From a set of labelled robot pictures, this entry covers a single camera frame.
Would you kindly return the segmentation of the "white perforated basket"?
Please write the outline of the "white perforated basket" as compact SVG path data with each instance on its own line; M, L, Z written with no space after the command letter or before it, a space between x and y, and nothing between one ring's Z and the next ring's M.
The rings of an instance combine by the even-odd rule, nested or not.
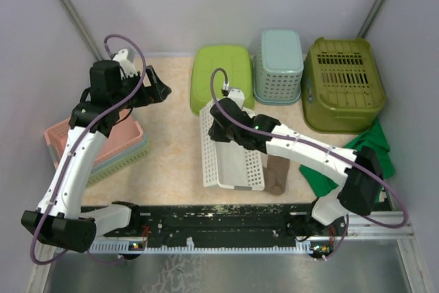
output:
M213 124L210 101L200 110L203 186L223 189L263 191L265 180L261 153L236 144L212 141L208 131Z

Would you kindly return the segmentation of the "pink perforated basket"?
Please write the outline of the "pink perforated basket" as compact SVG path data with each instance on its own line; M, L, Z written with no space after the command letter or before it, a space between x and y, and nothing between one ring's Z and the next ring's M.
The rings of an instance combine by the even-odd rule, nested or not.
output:
M49 127L44 133L44 138L55 168L58 167L60 158L66 147L69 128L69 119L65 119ZM143 138L142 127L133 116L129 116L124 122L116 125L112 129L100 154L95 159L94 166L96 167L105 161L109 161L112 157L140 143Z

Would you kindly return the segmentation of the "pale blue basket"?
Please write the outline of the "pale blue basket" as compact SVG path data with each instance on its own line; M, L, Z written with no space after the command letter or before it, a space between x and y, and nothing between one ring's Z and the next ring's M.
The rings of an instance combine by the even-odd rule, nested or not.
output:
M47 131L45 132L45 141L54 167L57 169L67 142L67 131L62 132L61 135ZM127 156L132 156L135 152L146 146L147 138L141 128L131 133L113 130L105 146L102 148L102 153L96 159L91 174L116 165L116 162L123 160Z

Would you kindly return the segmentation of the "lime green plastic tub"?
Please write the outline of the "lime green plastic tub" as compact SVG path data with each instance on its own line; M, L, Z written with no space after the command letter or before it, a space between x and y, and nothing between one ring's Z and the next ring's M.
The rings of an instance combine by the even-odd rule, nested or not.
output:
M244 107L253 109L253 70L248 50L240 45L209 45L198 50L193 62L189 104L194 115L212 100L211 74L223 68L233 88L241 89Z

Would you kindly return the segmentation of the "light blue perforated basket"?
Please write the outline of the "light blue perforated basket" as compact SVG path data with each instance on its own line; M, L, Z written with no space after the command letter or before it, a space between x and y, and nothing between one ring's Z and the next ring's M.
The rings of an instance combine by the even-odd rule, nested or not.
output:
M284 106L298 101L304 62L296 31L263 31L253 65L254 96L259 103Z

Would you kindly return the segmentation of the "olive green large container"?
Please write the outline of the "olive green large container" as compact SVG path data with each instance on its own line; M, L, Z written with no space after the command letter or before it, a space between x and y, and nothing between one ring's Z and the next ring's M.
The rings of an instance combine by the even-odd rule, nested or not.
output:
M313 130L358 134L386 103L370 43L319 38L309 48L301 80L303 116Z

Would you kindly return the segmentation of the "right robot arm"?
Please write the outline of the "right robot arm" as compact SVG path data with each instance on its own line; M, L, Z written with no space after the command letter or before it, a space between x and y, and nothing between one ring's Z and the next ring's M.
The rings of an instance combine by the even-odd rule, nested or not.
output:
M377 153L332 147L292 130L267 115L250 116L229 97L215 101L210 109L215 142L233 142L245 150L258 151L294 161L331 179L337 187L313 202L307 229L322 235L348 213L367 217L381 191L383 171Z

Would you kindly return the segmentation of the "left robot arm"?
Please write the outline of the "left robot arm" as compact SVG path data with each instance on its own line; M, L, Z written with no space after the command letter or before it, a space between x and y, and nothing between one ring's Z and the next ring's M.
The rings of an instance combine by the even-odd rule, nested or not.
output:
M96 237L120 229L138 234L142 227L139 208L129 202L83 213L82 197L95 160L120 112L163 102L171 89L153 66L128 74L120 60L101 60L90 69L90 86L72 110L64 153L45 194L33 211L24 211L21 224L30 232L32 253L37 243L83 253Z

